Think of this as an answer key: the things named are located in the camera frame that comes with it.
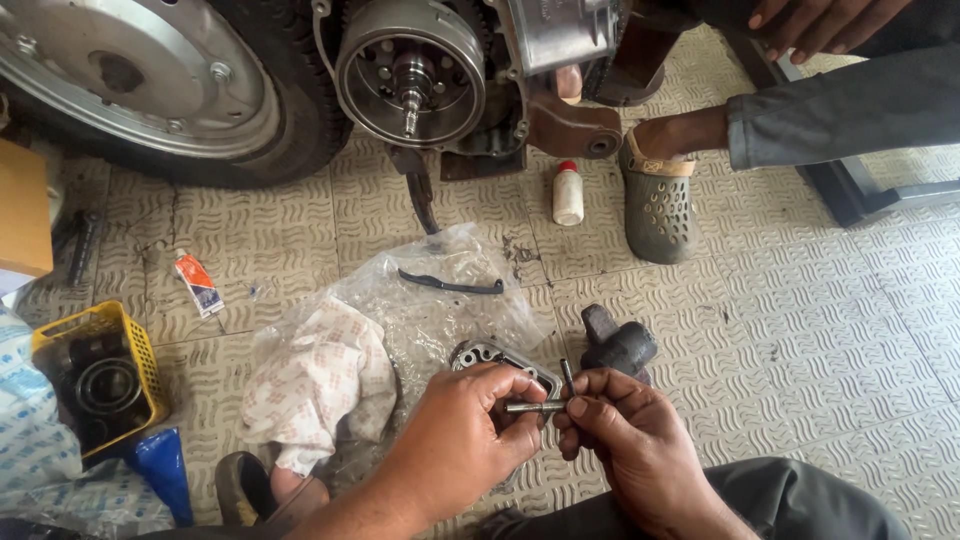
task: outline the motorcycle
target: motorcycle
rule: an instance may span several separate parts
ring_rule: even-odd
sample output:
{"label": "motorcycle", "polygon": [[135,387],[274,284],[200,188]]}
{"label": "motorcycle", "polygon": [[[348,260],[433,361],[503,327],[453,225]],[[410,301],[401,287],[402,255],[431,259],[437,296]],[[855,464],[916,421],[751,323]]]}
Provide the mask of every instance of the motorcycle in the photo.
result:
{"label": "motorcycle", "polygon": [[652,94],[660,63],[617,54],[643,20],[632,0],[0,0],[0,91],[41,135],[178,184],[298,180],[359,125],[432,233],[423,152],[461,181],[523,170],[526,145],[617,151],[616,110],[559,93]]}

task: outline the black metal frame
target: black metal frame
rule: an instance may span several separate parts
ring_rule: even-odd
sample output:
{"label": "black metal frame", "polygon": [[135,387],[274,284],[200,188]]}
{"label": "black metal frame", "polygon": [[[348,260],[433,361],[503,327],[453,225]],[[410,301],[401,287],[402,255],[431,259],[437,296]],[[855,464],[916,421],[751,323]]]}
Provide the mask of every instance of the black metal frame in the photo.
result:
{"label": "black metal frame", "polygon": [[[756,41],[730,32],[723,34],[757,88],[804,77],[788,55],[768,61],[765,49]],[[960,201],[960,180],[880,189],[857,157],[798,165],[797,172],[820,192],[841,227],[868,225],[895,210]]]}

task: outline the small white bottle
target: small white bottle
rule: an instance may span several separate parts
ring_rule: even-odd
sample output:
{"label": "small white bottle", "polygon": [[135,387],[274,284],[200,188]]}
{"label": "small white bottle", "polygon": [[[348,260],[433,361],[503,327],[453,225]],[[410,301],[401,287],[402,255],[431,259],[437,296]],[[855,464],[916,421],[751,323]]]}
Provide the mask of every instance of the small white bottle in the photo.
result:
{"label": "small white bottle", "polygon": [[573,161],[561,163],[553,179],[553,220],[567,226],[584,220],[584,179]]}

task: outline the cardboard box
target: cardboard box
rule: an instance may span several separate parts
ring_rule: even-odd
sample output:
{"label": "cardboard box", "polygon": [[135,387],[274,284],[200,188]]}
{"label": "cardboard box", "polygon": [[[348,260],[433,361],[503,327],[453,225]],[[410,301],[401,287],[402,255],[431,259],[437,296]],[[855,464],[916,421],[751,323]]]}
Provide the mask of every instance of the cardboard box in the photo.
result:
{"label": "cardboard box", "polygon": [[54,269],[46,163],[0,139],[0,296]]}

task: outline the white cloth rag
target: white cloth rag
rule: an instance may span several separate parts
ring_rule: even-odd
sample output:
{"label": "white cloth rag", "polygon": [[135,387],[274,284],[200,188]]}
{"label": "white cloth rag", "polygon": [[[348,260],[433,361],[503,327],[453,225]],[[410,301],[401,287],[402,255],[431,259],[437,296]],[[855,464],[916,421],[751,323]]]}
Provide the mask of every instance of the white cloth rag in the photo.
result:
{"label": "white cloth rag", "polygon": [[326,297],[290,346],[256,368],[244,390],[241,438],[280,443],[276,466],[306,477],[335,452],[345,415],[351,438],[376,442],[395,401],[383,328]]}

